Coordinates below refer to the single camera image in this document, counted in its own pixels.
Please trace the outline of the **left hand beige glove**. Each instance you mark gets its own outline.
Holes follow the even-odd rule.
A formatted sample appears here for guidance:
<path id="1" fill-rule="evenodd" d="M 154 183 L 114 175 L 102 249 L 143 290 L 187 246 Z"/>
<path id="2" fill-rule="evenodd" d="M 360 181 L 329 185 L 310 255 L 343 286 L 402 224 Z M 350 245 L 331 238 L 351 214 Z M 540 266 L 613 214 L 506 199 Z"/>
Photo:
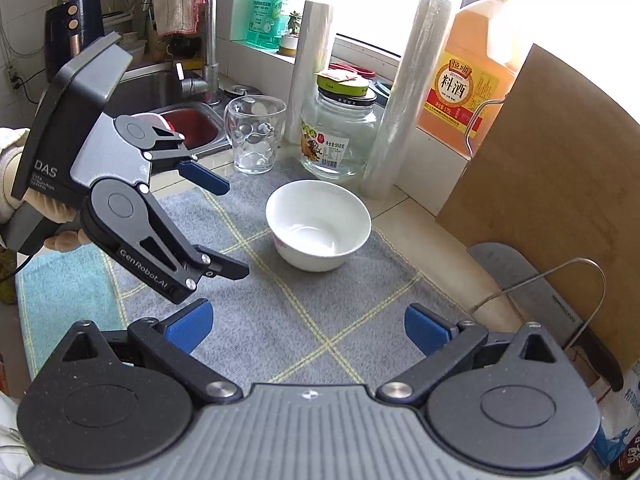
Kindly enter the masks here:
<path id="1" fill-rule="evenodd" d="M 24 202 L 55 223 L 73 222 L 76 216 L 73 208 L 31 188 L 20 200 L 12 196 L 14 179 L 28 135 L 29 128 L 1 128 L 1 224 L 8 223 Z M 91 240 L 83 229 L 65 231 L 43 242 L 44 246 L 56 252 L 72 252 L 88 244 L 91 244 Z"/>

